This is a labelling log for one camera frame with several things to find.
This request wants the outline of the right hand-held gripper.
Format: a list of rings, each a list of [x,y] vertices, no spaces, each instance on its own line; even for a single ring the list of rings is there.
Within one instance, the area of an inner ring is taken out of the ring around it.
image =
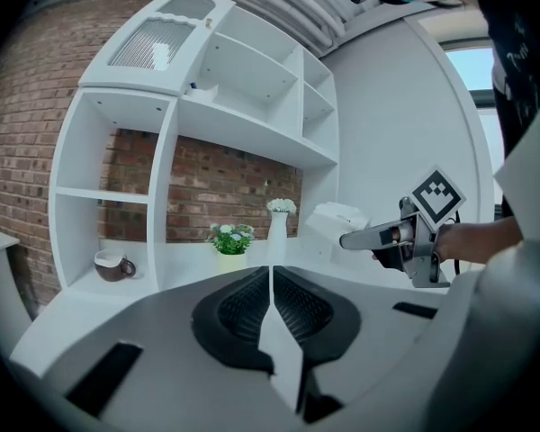
[[[386,269],[404,270],[419,289],[447,288],[437,252],[439,231],[457,214],[465,197],[439,166],[432,167],[400,200],[400,221],[342,235],[346,250],[370,250]]]

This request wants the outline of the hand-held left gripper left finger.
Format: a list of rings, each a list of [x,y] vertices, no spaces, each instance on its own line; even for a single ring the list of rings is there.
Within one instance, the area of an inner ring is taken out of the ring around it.
[[[258,348],[268,279],[246,269],[136,301],[65,350],[45,382],[105,430],[295,430]]]

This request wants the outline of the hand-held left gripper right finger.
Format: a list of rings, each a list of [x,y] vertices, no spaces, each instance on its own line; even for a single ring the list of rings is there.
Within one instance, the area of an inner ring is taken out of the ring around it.
[[[343,409],[414,346],[443,294],[273,269],[274,305],[301,350],[295,411],[307,423]]]

